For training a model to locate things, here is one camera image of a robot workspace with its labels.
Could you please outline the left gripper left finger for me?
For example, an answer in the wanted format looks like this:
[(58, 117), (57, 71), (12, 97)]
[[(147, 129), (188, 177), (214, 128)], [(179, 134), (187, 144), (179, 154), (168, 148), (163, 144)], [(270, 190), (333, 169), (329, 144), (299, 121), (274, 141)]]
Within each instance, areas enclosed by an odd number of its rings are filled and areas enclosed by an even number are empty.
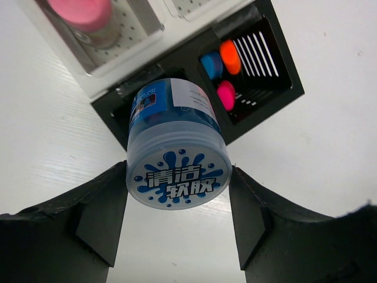
[(11, 215), (1, 215), (2, 282), (105, 282), (115, 265), (126, 163)]

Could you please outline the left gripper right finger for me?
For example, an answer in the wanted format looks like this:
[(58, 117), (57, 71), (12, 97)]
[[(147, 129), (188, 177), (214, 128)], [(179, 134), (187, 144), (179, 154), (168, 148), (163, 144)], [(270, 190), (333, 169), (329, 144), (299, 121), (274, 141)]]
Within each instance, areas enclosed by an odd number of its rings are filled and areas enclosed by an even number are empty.
[(247, 282), (375, 282), (376, 206), (333, 218), (299, 206), (238, 167), (231, 209)]

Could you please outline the pink highlighter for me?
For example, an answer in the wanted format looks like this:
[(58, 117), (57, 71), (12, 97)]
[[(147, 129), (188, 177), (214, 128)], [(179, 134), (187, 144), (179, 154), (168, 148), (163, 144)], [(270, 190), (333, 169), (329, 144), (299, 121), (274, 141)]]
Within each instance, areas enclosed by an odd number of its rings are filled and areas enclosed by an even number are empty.
[(236, 101), (236, 90), (229, 81), (222, 81), (218, 88), (217, 94), (226, 111), (232, 111)]

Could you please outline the blue highlighter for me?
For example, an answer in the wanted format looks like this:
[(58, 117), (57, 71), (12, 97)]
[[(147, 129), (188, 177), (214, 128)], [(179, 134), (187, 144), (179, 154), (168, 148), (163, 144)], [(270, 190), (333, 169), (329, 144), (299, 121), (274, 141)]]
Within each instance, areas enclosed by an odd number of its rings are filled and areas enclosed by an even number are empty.
[(210, 52), (200, 58), (209, 79), (214, 80), (222, 76), (223, 62), (218, 52)]

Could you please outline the orange highlighter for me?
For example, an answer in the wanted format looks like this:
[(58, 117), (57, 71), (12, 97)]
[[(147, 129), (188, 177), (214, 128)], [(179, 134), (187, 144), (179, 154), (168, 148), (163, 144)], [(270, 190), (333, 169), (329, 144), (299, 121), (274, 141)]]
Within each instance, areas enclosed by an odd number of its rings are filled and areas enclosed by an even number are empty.
[(241, 59), (232, 40), (226, 40), (219, 46), (221, 59), (231, 75), (238, 75), (242, 70)]

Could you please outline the pink cap pen tube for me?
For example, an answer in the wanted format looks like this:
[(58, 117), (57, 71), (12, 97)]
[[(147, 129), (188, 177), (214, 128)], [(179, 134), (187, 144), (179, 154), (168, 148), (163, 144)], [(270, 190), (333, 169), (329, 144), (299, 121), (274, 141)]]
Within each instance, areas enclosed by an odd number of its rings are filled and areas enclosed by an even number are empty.
[(48, 1), (76, 38), (95, 49), (112, 47), (120, 37), (117, 11), (110, 0)]

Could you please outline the black slotted organizer box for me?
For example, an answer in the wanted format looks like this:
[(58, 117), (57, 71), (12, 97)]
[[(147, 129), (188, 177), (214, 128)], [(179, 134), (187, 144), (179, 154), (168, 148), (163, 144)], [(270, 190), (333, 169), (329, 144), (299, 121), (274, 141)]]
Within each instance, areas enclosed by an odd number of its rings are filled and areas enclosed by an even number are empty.
[(181, 78), (201, 87), (231, 143), (303, 95), (270, 1), (254, 1), (123, 78), (92, 107), (127, 147), (131, 104), (146, 84)]

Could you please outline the white slotted organizer box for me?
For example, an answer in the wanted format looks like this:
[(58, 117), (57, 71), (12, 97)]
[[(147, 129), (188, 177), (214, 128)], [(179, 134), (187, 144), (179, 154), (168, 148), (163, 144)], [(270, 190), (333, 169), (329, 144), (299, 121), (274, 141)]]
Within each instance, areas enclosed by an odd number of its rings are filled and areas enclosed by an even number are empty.
[(90, 98), (246, 1), (19, 1)]

